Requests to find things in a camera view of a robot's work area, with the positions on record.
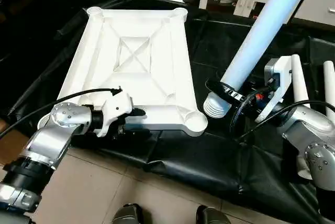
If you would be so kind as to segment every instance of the white cylinder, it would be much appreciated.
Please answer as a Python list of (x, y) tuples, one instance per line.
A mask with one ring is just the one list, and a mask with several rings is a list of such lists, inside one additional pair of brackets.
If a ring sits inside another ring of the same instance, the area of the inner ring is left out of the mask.
[[(235, 90), (241, 88), (299, 1), (300, 0), (268, 0), (222, 77), (222, 82), (230, 85)], [(222, 118), (227, 113), (230, 105), (218, 96), (216, 96), (216, 98), (217, 101), (214, 103), (213, 95), (207, 97), (204, 103), (204, 111), (211, 117), (213, 115), (214, 118)]]
[(300, 61), (299, 55), (292, 55), (292, 83), (293, 83), (293, 93), (294, 102), (308, 100), (308, 93), (302, 68), (302, 63)]
[[(335, 70), (332, 61), (327, 61), (323, 63), (323, 75), (325, 76), (326, 102), (335, 106)], [(335, 113), (331, 109), (326, 109), (326, 115), (335, 124)]]

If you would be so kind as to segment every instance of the black cable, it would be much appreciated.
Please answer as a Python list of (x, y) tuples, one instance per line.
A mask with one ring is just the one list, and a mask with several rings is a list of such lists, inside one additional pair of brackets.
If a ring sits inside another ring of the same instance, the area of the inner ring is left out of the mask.
[(61, 103), (65, 100), (68, 100), (68, 99), (71, 99), (71, 98), (74, 98), (74, 97), (78, 97), (78, 96), (81, 96), (81, 95), (84, 95), (84, 94), (87, 94), (87, 93), (93, 93), (93, 92), (111, 92), (113, 95), (119, 93), (121, 90), (120, 89), (110, 89), (110, 88), (98, 88), (98, 89), (88, 89), (86, 91), (82, 91), (82, 92), (77, 92), (77, 93), (74, 93), (74, 94), (71, 94), (69, 96), (66, 96), (66, 97), (63, 97), (63, 98), (60, 98), (60, 99), (57, 99), (56, 101), (54, 102), (51, 102), (51, 103), (48, 103), (47, 105), (44, 105), (42, 107), (40, 107), (39, 109), (37, 110), (34, 110), (33, 112), (25, 115), (24, 117), (22, 117), (21, 119), (19, 119), (18, 121), (16, 121), (14, 124), (12, 124), (11, 126), (9, 126), (6, 130), (4, 130), (2, 133), (0, 133), (0, 139), (6, 135), (7, 133), (9, 133), (15, 126), (17, 126), (18, 124), (20, 124), (21, 122), (25, 121), (26, 119), (30, 118), (32, 115), (44, 110), (44, 109), (47, 109), (51, 106), (54, 106), (58, 103)]
[(280, 109), (279, 111), (277, 111), (275, 114), (269, 116), (268, 118), (265, 118), (263, 121), (261, 121), (260, 123), (258, 123), (254, 128), (252, 128), (251, 130), (247, 131), (245, 134), (241, 135), (237, 140), (241, 140), (245, 136), (247, 136), (250, 133), (256, 131), (258, 128), (260, 128), (262, 125), (264, 125), (265, 123), (267, 123), (268, 121), (270, 121), (274, 117), (276, 117), (276, 116), (278, 116), (280, 114), (283, 114), (283, 113), (291, 110), (294, 107), (297, 107), (299, 105), (306, 105), (306, 104), (323, 105), (323, 106), (326, 106), (329, 109), (331, 109), (333, 112), (335, 112), (335, 107), (332, 106), (331, 104), (327, 103), (327, 102), (324, 102), (324, 101), (319, 101), (319, 100), (303, 100), (303, 101), (295, 102), (293, 104), (285, 106), (284, 108)]
[(229, 125), (229, 132), (232, 136), (234, 136), (234, 128), (235, 128), (235, 125), (237, 123), (237, 120), (239, 119), (240, 115), (242, 114), (242, 111), (246, 108), (248, 103), (250, 101), (252, 101), (257, 94), (263, 93), (263, 92), (268, 92), (270, 90), (271, 90), (271, 88), (269, 86), (265, 86), (265, 87), (259, 88), (255, 91), (251, 92), (248, 96), (245, 97), (245, 100), (241, 103), (240, 107), (235, 111), (235, 113), (234, 113), (234, 115), (231, 119), (231, 122), (230, 122), (230, 125)]

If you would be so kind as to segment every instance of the black tarp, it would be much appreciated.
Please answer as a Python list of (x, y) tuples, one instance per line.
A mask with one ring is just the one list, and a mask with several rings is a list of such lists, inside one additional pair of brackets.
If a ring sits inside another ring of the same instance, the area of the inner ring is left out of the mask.
[[(57, 98), (71, 64), (87, 15), (85, 8), (174, 9), (157, 0), (37, 0), (19, 17), (0, 25), (0, 115), (14, 122)], [(208, 91), (205, 81), (219, 79), (247, 35), (253, 21), (233, 15), (208, 13), (186, 7), (189, 57), (198, 108)], [(331, 32), (284, 26), (255, 67), (250, 80), (262, 82), (267, 61), (297, 53), (301, 57), (311, 99), (324, 100), (322, 64), (335, 61)], [(292, 90), (285, 101), (292, 102)], [(36, 130), (44, 111), (19, 129)], [(75, 138), (74, 143), (101, 149), (145, 171), (192, 185), (235, 204), (293, 223), (316, 223), (313, 185), (295, 171), (296, 151), (267, 125), (246, 143), (228, 136), (231, 112), (224, 119), (209, 119), (206, 132), (191, 138), (181, 131), (141, 131), (112, 140), (109, 136)], [(248, 119), (239, 131), (253, 125)]]

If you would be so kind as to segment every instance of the light blue tube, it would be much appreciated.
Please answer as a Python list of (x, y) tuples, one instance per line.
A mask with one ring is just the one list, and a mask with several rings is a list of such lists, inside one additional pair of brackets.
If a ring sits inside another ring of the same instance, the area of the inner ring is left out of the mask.
[[(221, 82), (230, 85), (236, 91), (241, 88), (299, 1), (268, 0)], [(214, 118), (223, 117), (229, 108), (230, 105), (226, 101), (213, 94), (208, 96), (204, 103), (206, 114)]]

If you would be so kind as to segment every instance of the shoe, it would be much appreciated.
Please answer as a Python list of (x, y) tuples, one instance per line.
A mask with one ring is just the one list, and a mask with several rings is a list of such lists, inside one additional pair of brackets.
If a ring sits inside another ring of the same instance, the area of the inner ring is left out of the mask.
[(231, 224), (227, 216), (212, 207), (199, 206), (196, 224)]
[(137, 204), (126, 204), (116, 212), (110, 224), (143, 224), (142, 208)]

